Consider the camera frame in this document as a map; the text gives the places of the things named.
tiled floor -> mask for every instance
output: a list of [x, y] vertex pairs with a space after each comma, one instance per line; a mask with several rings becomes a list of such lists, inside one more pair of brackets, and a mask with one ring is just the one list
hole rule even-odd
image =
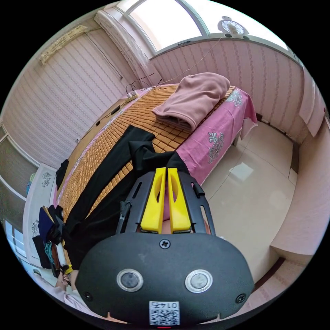
[[255, 282], [278, 259], [269, 245], [295, 190], [291, 157], [292, 142], [258, 122], [243, 141], [230, 147], [203, 184], [217, 235], [243, 253]]

pink striped wallpaper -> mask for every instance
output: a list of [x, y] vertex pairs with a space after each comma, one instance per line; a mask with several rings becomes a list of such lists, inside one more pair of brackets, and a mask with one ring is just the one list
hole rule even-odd
[[88, 33], [55, 53], [43, 67], [35, 60], [20, 79], [3, 124], [38, 162], [58, 168], [94, 122], [137, 78], [104, 30]]
[[[184, 76], [200, 72], [226, 76], [231, 85], [251, 96], [257, 113], [301, 143], [308, 130], [298, 115], [304, 92], [300, 65], [273, 49], [252, 42], [216, 42], [203, 41], [180, 47], [153, 58], [151, 62], [163, 81], [179, 75], [170, 83], [178, 83]], [[198, 61], [199, 64], [181, 74]]]

floral pattern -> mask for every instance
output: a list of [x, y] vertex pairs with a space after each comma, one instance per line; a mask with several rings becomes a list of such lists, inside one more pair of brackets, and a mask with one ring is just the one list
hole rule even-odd
[[39, 235], [38, 224], [39, 224], [39, 219], [37, 219], [36, 221], [34, 221], [32, 223], [32, 235], [33, 235], [33, 237], [36, 237], [36, 236]]
[[41, 183], [43, 188], [47, 187], [51, 181], [51, 177], [52, 175], [49, 173], [49, 172], [45, 172], [43, 175], [42, 175], [42, 178], [44, 179], [43, 182]]
[[211, 146], [209, 149], [209, 164], [213, 163], [216, 158], [218, 158], [220, 151], [223, 147], [223, 139], [224, 135], [222, 133], [217, 136], [217, 133], [209, 132], [209, 141], [210, 143], [213, 143], [213, 146]]
[[234, 103], [235, 107], [241, 106], [243, 104], [243, 100], [239, 89], [234, 89], [225, 102]]

white curtain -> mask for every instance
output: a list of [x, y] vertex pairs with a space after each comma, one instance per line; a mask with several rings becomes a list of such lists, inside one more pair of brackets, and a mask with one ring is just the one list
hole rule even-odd
[[302, 98], [299, 115], [304, 120], [314, 137], [323, 122], [326, 105], [321, 96], [320, 90], [305, 66], [303, 66], [303, 70], [305, 80], [304, 96]]
[[126, 29], [104, 10], [99, 10], [94, 20], [118, 47], [137, 78], [151, 86], [157, 85], [161, 80], [159, 72]]

qr code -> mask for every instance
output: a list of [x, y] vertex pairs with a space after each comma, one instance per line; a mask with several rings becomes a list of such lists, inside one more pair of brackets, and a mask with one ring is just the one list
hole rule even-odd
[[180, 325], [179, 303], [151, 301], [149, 316], [152, 326], [178, 326]]

